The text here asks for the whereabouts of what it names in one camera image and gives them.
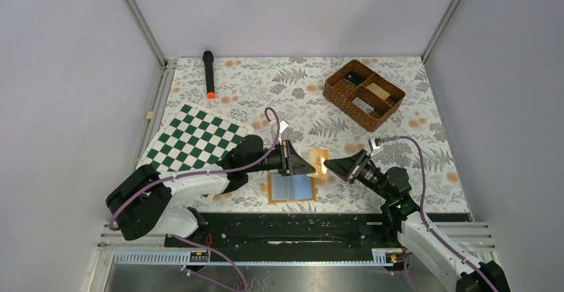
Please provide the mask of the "gold VIP card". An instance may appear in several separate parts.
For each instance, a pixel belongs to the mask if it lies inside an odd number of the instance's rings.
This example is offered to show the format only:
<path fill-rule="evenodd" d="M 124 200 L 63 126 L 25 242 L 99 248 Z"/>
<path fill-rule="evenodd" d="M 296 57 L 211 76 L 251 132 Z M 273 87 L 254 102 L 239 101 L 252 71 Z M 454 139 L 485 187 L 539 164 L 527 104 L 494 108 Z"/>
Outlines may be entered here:
<path fill-rule="evenodd" d="M 327 177 L 327 167 L 324 165 L 324 162 L 328 159 L 328 150 L 320 148 L 312 149 L 309 155 L 309 163 L 314 167 L 314 171 L 307 175 L 311 178 L 324 180 Z"/>

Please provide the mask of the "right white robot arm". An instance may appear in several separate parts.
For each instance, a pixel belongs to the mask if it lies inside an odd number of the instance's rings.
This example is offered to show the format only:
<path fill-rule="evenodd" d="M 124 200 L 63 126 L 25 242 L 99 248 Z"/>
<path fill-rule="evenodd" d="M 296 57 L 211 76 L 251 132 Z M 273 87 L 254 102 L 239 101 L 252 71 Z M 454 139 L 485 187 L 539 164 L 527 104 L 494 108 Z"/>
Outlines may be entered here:
<path fill-rule="evenodd" d="M 432 223 L 410 195 L 412 186 L 406 169 L 391 167 L 382 172 L 364 150 L 323 164 L 344 181 L 358 181 L 384 199 L 380 207 L 384 218 L 382 240 L 392 247 L 405 247 L 447 290 L 510 290 L 503 269 L 495 261 L 481 261 Z"/>

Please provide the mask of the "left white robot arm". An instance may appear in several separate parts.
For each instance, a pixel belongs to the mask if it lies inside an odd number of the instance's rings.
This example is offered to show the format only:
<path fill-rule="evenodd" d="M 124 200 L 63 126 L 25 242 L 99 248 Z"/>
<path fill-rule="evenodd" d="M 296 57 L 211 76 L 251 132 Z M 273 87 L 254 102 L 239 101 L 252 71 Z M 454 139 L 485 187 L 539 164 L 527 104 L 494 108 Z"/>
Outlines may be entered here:
<path fill-rule="evenodd" d="M 266 148 L 256 135 L 245 136 L 217 163 L 205 168 L 160 173 L 150 164 L 142 165 L 106 198 L 112 214 L 108 227 L 127 241 L 148 234 L 176 234 L 191 246 L 200 245 L 207 231 L 202 218 L 174 203 L 234 192 L 248 183 L 250 173 L 272 171 L 293 176 L 315 169 L 290 141 L 276 141 Z"/>

